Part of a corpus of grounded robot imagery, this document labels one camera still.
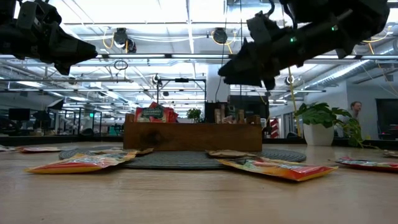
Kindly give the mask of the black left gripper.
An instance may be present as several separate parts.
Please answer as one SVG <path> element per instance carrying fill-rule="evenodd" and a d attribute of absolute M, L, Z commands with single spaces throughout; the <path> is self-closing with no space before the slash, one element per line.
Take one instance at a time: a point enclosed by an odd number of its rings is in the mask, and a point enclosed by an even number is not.
<path fill-rule="evenodd" d="M 34 19 L 27 29 L 17 26 L 18 19 L 1 21 L 1 54 L 51 59 L 62 75 L 70 73 L 70 67 L 95 58 L 96 47 L 67 34 L 59 21 Z"/>

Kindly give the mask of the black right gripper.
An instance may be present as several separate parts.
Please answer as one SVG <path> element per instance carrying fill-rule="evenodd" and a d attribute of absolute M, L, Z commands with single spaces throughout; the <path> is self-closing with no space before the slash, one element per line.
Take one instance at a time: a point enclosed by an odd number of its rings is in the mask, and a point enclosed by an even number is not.
<path fill-rule="evenodd" d="M 303 64 L 303 36 L 292 27 L 280 28 L 275 23 L 249 23 L 248 28 L 253 41 L 244 38 L 240 51 L 218 70 L 218 75 L 225 77 L 224 83 L 228 85 L 273 90 L 274 77 L 281 70 Z"/>

